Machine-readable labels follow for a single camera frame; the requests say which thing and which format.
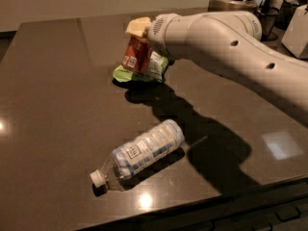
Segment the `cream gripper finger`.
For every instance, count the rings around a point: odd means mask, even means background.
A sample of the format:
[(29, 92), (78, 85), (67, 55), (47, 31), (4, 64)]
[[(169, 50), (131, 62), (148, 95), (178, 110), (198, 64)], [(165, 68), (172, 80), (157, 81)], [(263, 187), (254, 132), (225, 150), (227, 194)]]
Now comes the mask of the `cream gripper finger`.
[(150, 25), (149, 17), (139, 17), (129, 22), (125, 33), (134, 37), (146, 38)]

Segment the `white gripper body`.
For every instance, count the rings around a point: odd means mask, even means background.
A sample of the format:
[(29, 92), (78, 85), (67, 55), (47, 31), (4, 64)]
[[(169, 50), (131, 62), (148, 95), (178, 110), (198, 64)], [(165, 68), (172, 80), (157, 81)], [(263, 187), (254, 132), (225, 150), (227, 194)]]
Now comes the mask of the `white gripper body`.
[(186, 33), (182, 16), (176, 13), (160, 14), (148, 26), (147, 41), (155, 52), (177, 60), (180, 58)]

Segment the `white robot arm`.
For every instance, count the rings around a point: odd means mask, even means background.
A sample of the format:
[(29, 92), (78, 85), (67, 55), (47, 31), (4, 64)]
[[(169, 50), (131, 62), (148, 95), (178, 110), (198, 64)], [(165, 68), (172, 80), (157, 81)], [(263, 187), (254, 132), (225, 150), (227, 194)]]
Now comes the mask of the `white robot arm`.
[(164, 57), (190, 60), (236, 82), (308, 124), (308, 64), (264, 45), (253, 13), (165, 13), (130, 21), (126, 33), (145, 39)]

